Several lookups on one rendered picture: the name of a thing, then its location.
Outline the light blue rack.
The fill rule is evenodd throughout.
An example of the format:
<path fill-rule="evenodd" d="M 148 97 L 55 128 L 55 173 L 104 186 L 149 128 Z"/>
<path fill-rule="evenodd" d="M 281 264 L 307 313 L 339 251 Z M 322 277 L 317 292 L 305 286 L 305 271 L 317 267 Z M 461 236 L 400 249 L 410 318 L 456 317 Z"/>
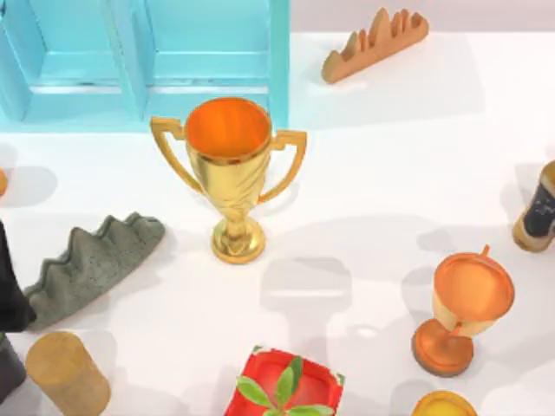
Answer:
<path fill-rule="evenodd" d="M 145 131 L 240 96 L 289 118 L 291 0 L 0 0 L 0 132 Z"/>

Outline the red plant pot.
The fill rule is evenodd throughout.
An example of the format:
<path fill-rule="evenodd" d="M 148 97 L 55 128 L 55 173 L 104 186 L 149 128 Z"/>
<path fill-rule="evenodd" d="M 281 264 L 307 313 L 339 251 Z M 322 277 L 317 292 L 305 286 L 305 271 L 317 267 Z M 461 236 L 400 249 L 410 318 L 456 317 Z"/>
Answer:
<path fill-rule="evenodd" d="M 241 375 L 254 379 L 273 399 L 278 377 L 294 356 L 275 348 L 256 346 Z M 334 416 L 337 416 L 344 376 L 300 357 L 303 359 L 303 372 L 297 391 L 286 406 L 321 404 L 332 407 L 335 410 Z M 264 407 L 251 403 L 239 393 L 236 380 L 236 388 L 224 416 L 263 416 L 264 411 Z"/>

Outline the green plant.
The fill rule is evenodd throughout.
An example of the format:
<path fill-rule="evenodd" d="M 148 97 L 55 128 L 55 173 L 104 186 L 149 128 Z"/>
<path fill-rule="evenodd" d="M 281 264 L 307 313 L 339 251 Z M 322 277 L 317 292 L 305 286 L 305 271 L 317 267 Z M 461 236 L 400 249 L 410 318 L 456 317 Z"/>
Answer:
<path fill-rule="evenodd" d="M 237 389 L 248 401 L 265 408 L 263 416 L 334 416 L 335 410 L 326 405 L 286 406 L 297 391 L 302 372 L 303 359 L 296 355 L 279 375 L 273 399 L 254 379 L 244 375 L 237 378 Z"/>

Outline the orange bread loaf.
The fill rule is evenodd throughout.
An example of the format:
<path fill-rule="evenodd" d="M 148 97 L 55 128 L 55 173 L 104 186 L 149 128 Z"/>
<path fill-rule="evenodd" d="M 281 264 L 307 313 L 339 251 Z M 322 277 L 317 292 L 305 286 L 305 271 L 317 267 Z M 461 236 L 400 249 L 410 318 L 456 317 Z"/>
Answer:
<path fill-rule="evenodd" d="M 352 32 L 341 52 L 329 53 L 321 76 L 328 84 L 337 83 L 421 42 L 428 32 L 428 20 L 421 14 L 402 9 L 390 17 L 380 8 L 368 30 Z"/>

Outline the grey-green bread loaf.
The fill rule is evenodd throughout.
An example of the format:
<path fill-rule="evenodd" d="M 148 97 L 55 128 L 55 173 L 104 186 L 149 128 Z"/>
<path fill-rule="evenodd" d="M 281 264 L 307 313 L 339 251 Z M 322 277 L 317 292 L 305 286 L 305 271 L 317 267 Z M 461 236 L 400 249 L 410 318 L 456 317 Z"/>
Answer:
<path fill-rule="evenodd" d="M 98 229 L 74 227 L 62 254 L 42 261 L 36 283 L 23 293 L 36 313 L 28 330 L 57 324 L 108 293 L 155 251 L 165 236 L 159 219 L 133 212 L 106 216 Z"/>

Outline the orange goblet trophy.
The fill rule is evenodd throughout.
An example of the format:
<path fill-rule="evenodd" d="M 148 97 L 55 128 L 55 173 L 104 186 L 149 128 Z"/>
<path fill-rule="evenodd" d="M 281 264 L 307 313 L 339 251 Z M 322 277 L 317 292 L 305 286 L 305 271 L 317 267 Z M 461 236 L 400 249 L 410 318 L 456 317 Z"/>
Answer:
<path fill-rule="evenodd" d="M 481 252 L 445 257 L 434 271 L 434 317 L 424 321 L 411 340 L 413 355 L 439 377 L 462 374 L 473 359 L 472 338 L 490 328 L 513 305 L 515 290 L 506 270 Z"/>

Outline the yellow cup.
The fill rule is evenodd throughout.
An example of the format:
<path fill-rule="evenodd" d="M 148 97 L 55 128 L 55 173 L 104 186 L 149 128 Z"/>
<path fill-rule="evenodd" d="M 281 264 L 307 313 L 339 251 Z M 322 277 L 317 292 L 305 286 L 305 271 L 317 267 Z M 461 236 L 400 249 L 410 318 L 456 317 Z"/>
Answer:
<path fill-rule="evenodd" d="M 462 396 L 438 390 L 423 396 L 411 416 L 478 416 L 473 406 Z"/>

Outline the black and tan bottle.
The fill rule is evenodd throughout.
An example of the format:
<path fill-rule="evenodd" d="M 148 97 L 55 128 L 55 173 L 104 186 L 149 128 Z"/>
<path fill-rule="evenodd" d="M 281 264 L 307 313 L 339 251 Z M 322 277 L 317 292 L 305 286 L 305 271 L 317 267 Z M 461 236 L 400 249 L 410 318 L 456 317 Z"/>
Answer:
<path fill-rule="evenodd" d="M 544 251 L 555 240 L 555 159 L 543 167 L 532 200 L 513 226 L 513 240 L 530 252 Z"/>

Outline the tan wooden cylinder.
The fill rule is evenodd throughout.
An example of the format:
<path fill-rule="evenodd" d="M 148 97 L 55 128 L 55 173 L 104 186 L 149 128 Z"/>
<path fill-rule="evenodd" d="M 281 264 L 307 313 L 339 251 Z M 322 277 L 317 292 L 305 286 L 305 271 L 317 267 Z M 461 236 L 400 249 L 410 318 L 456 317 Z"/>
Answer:
<path fill-rule="evenodd" d="M 43 335 L 30 347 L 25 368 L 63 416 L 100 416 L 111 399 L 108 379 L 73 333 Z"/>

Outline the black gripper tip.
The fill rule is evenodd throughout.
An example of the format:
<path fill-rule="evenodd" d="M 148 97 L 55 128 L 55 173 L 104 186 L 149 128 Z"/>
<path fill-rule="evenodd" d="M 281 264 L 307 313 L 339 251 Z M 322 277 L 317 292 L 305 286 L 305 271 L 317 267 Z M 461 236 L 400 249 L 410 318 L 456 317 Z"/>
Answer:
<path fill-rule="evenodd" d="M 0 220 L 0 332 L 21 333 L 36 320 L 13 270 L 8 240 Z"/>

